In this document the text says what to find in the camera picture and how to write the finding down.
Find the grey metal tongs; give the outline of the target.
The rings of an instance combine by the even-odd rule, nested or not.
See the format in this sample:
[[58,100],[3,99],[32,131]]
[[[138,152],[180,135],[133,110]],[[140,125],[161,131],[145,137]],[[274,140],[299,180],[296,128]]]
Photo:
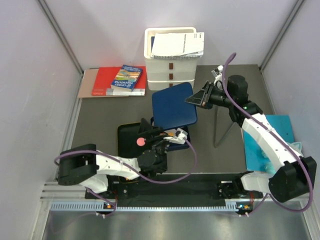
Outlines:
[[217,140],[217,127],[218,127],[218,114],[219,114],[219,107],[217,106],[214,110],[214,127],[213,127],[213,147],[216,149],[218,148],[226,139],[232,128],[235,126],[235,122],[233,122],[226,132],[223,134],[220,140]]

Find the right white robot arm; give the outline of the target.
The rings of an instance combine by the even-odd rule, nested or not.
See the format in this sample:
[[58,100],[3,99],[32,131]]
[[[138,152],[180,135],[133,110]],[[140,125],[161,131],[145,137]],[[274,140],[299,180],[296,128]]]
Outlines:
[[257,191],[270,194],[279,203],[305,194],[313,198],[316,161],[302,156],[283,140],[258,105],[249,100],[248,83],[243,76],[230,76],[222,83],[222,88],[208,81],[185,101],[203,109],[228,108],[232,122],[255,140],[272,163],[275,173],[248,171],[240,174],[233,182],[237,197],[245,198],[251,191]]

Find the blue cookie tin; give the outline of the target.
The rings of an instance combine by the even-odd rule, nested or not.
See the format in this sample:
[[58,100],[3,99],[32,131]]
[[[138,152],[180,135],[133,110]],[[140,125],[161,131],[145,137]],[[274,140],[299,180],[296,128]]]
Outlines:
[[[184,130],[188,134],[187,140],[191,141],[191,138],[189,136],[188,126],[183,126],[182,130]],[[189,145],[186,142],[184,144],[170,143],[167,147],[167,151],[172,152],[172,151],[184,150],[184,149],[188,149],[188,148],[189,148]]]

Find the blue tin lid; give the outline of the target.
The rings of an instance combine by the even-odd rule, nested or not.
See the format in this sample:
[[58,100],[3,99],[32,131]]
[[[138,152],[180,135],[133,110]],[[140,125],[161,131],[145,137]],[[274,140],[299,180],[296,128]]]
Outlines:
[[197,110],[186,99],[193,95],[188,82],[154,92],[151,96],[153,123],[164,130],[190,126],[197,122]]

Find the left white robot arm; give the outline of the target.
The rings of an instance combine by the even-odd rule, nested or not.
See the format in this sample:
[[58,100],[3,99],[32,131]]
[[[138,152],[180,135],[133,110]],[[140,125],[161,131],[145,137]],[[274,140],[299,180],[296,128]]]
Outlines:
[[128,132],[121,137],[141,151],[138,155],[113,156],[98,150],[93,143],[74,147],[61,152],[54,161],[58,166],[57,182],[60,186],[81,185],[102,198],[109,198],[114,191],[109,176],[132,181],[167,171],[167,137],[162,127],[153,126],[143,118],[136,133]]

